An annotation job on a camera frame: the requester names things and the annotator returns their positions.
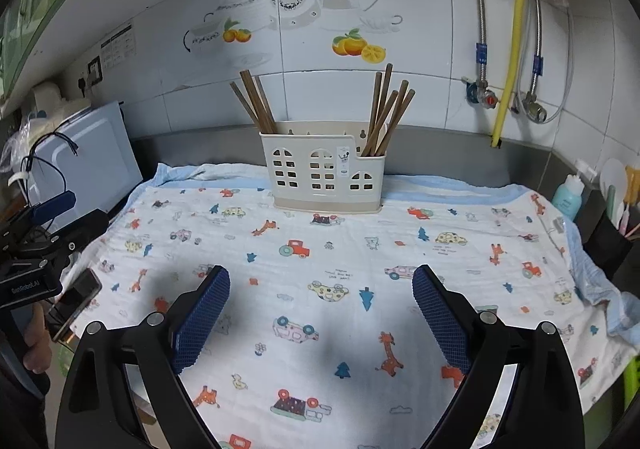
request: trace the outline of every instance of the blue rubber pad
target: blue rubber pad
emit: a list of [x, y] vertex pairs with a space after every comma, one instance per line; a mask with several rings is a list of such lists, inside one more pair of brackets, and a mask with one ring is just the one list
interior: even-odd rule
[[174, 358], [171, 365], [180, 375], [184, 368], [195, 364], [200, 351], [229, 299], [229, 273], [220, 268], [200, 300], [195, 304], [180, 329], [174, 334]]
[[460, 368], [466, 375], [471, 368], [471, 360], [466, 355], [467, 341], [464, 330], [422, 267], [414, 272], [413, 286], [415, 302], [427, 319], [427, 324], [447, 362], [455, 368]]

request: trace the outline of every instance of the screw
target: screw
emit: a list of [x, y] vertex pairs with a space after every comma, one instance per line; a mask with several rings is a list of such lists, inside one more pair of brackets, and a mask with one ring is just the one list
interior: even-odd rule
[[542, 328], [542, 331], [547, 335], [553, 335], [554, 333], [556, 333], [556, 327], [553, 326], [553, 324], [551, 324], [549, 321], [543, 322], [542, 326], [540, 327]]
[[100, 331], [100, 328], [102, 328], [102, 325], [100, 324], [100, 322], [94, 321], [92, 323], [89, 323], [89, 326], [87, 326], [86, 328], [86, 332], [89, 335], [97, 334]]
[[158, 326], [162, 321], [164, 321], [164, 315], [160, 312], [153, 312], [146, 318], [146, 323], [149, 324], [149, 326]]
[[495, 314], [484, 311], [480, 314], [480, 320], [484, 324], [495, 324], [498, 321], [498, 318], [495, 316]]

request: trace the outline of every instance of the mobile phone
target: mobile phone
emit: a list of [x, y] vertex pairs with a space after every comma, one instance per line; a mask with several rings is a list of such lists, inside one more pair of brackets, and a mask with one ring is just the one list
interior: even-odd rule
[[102, 289], [102, 283], [91, 269], [86, 269], [74, 281], [47, 314], [45, 321], [53, 342], [58, 342], [71, 323]]

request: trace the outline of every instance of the yellow gas pipe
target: yellow gas pipe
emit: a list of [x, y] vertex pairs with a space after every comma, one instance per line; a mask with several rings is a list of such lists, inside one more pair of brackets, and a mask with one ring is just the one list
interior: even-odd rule
[[504, 91], [498, 106], [498, 115], [495, 118], [494, 132], [491, 139], [491, 147], [498, 147], [502, 127], [504, 126], [504, 118], [507, 115], [507, 109], [511, 101], [511, 92], [516, 80], [518, 71], [518, 61], [520, 60], [520, 40], [522, 37], [522, 13], [524, 11], [525, 0], [516, 0], [513, 7], [513, 27], [511, 28], [511, 56], [509, 58], [509, 70], [507, 71], [507, 80], [504, 84]]

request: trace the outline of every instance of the label sticker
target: label sticker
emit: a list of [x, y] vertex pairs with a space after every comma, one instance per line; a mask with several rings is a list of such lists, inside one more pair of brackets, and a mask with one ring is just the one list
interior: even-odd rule
[[348, 146], [340, 146], [337, 148], [336, 155], [338, 157], [338, 162], [337, 162], [338, 177], [348, 178], [350, 173], [349, 171], [350, 148]]

